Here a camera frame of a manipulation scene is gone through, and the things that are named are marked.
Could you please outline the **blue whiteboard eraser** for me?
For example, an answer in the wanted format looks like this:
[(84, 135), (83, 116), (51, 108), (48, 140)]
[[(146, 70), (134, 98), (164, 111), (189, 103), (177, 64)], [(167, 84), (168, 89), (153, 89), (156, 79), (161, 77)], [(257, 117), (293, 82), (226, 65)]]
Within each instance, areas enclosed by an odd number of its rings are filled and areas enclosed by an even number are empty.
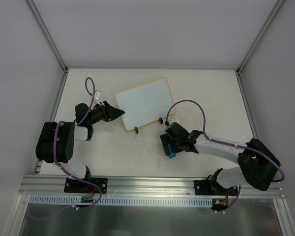
[(172, 151), (172, 148), (171, 148), (170, 144), (168, 144), (168, 157), (169, 158), (176, 157), (176, 153), (174, 151)]

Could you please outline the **yellow framed whiteboard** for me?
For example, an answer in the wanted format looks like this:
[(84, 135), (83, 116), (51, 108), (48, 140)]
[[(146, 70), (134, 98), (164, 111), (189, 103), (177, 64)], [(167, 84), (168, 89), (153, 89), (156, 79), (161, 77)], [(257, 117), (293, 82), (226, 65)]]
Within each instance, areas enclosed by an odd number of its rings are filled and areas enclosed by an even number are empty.
[(120, 91), (115, 94), (115, 100), (118, 108), (125, 111), (121, 118), (127, 131), (159, 121), (167, 114), (173, 115), (176, 112), (172, 109), (168, 113), (174, 100), (165, 77)]

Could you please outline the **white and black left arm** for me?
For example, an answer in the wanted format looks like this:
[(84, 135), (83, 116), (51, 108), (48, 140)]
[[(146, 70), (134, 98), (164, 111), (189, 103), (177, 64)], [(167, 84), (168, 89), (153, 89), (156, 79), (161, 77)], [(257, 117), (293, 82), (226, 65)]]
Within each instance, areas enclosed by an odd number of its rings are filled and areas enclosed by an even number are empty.
[(75, 107), (75, 120), (72, 122), (45, 122), (36, 145), (38, 160), (58, 166), (69, 179), (76, 180), (76, 186), (83, 192), (91, 190), (93, 180), (89, 168), (73, 157), (75, 141), (90, 141), (93, 137), (93, 125), (110, 122), (125, 111), (111, 106), (107, 101), (91, 109), (80, 103)]

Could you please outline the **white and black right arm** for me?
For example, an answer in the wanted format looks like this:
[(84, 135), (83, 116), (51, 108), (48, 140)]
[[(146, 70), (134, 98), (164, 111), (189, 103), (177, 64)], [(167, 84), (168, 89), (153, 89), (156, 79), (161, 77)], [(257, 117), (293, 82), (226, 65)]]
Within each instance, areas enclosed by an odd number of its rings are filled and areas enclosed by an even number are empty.
[(216, 140), (203, 131), (188, 132), (173, 122), (160, 135), (165, 155), (175, 157), (180, 152), (213, 155), (229, 160), (237, 167), (220, 168), (200, 187), (201, 195), (224, 195), (227, 189), (249, 184), (260, 191), (267, 191), (280, 170), (280, 162), (258, 139), (249, 142)]

